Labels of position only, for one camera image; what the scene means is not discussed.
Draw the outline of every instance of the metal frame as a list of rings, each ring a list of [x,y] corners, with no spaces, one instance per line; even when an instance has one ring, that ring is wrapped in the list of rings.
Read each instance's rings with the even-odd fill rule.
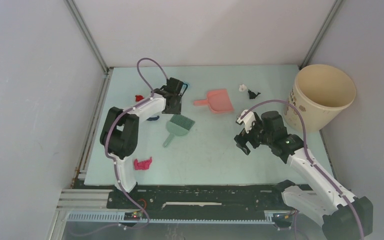
[[[102,67],[105,73],[102,86],[99,90],[98,100],[94,107],[94,113],[89,124],[88,135],[85,138],[84,149],[79,158],[77,168],[75,169],[74,179],[84,179],[86,176],[86,170],[89,164],[90,153],[92,150],[93,139],[96,134],[99,119],[104,106],[104,100],[107,95],[109,83],[113,73],[113,69],[110,69],[105,63],[104,58],[99,51],[99,48],[89,31],[75,0],[64,0],[68,9],[73,15],[80,31],[84,35],[87,43],[92,49],[96,59]],[[332,8],[330,9],[326,19],[324,20],[316,38],[314,39],[308,53],[306,54],[304,61],[300,65],[303,68],[309,64],[314,56],[321,40],[329,29],[333,19],[339,12],[343,2],[345,0],[335,0]],[[56,207],[54,216],[52,218],[51,226],[47,235],[47,240],[61,240],[63,239],[64,230],[67,221],[81,221],[81,222],[120,222],[123,219],[122,216],[125,212],[137,211],[137,209],[107,209],[108,195],[112,190],[104,189],[63,189],[61,196]],[[266,214],[266,220],[262,221],[184,221],[175,219],[151,219],[152,223],[229,223],[229,224],[273,224],[271,222],[273,214],[287,213],[288,211],[264,211]]]
[[[330,9],[329,13],[327,14],[326,19],[324,20],[323,24],[321,25],[320,30],[317,33],[317,36],[315,37],[310,49],[307,52],[307,55],[304,58],[304,61],[302,61],[301,66],[299,66],[299,69],[304,68],[307,66],[310,61],[312,60],[314,54],[316,53],[317,48],[320,45],[320,42],[322,41],[323,37],[326,35],[326,32],[328,31],[329,27],[331,26],[332,21],[338,14],[339,10],[341,9],[342,4],[345,2],[345,0],[335,0],[335,2],[332,5],[332,8]]]

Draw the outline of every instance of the white wall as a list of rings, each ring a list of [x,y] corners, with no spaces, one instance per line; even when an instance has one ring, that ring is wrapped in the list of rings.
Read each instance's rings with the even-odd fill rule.
[[[62,0],[0,0],[0,240],[47,235],[103,73]]]
[[[373,234],[384,240],[384,0],[347,0],[312,63],[344,70],[355,102],[323,132],[339,179],[374,205]]]
[[[333,3],[76,0],[111,67],[301,64]]]

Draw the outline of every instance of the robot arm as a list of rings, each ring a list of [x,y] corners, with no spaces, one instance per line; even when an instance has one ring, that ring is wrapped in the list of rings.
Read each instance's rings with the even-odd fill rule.
[[[157,113],[180,114],[182,109],[182,81],[170,78],[167,84],[154,90],[153,97],[144,104],[134,107],[133,110],[123,115],[117,122],[117,129],[112,132],[108,152],[116,159],[115,165],[121,181],[121,186],[129,193],[136,185],[134,175],[133,159],[130,157],[138,145],[139,123],[146,121]],[[99,138],[102,145],[108,136],[111,125],[123,112],[123,109],[112,107],[106,116],[105,123]]]
[[[236,146],[248,155],[250,153],[248,142],[254,149],[260,145],[267,145],[274,155],[280,157],[286,165],[305,179],[314,191],[310,193],[303,191],[287,180],[281,184],[283,185],[281,197],[286,205],[315,221],[322,227],[328,240],[356,240],[359,239],[359,231],[350,206],[343,198],[346,196],[359,215],[364,234],[368,235],[373,231],[373,205],[370,200],[366,197],[357,198],[344,188],[308,150],[313,160],[311,163],[305,154],[304,142],[299,136],[288,134],[282,116],[277,111],[265,112],[261,118],[255,112],[246,114],[247,111],[244,110],[236,121],[238,124],[244,124],[244,129],[234,138]],[[342,195],[339,195],[327,178],[339,186]]]

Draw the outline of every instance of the green brush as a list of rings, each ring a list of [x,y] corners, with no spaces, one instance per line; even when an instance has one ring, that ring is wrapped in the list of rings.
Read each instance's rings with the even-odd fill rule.
[[[195,121],[182,115],[173,115],[170,121],[167,122],[165,128],[170,133],[165,142],[162,144],[164,148],[167,148],[172,140],[177,137],[186,136],[191,130]]]

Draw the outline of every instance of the dustpan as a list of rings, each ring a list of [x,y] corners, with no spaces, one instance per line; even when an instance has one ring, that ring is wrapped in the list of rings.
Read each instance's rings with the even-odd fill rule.
[[[193,105],[208,105],[214,114],[228,113],[234,110],[227,89],[211,90],[207,92],[205,100],[196,100]]]

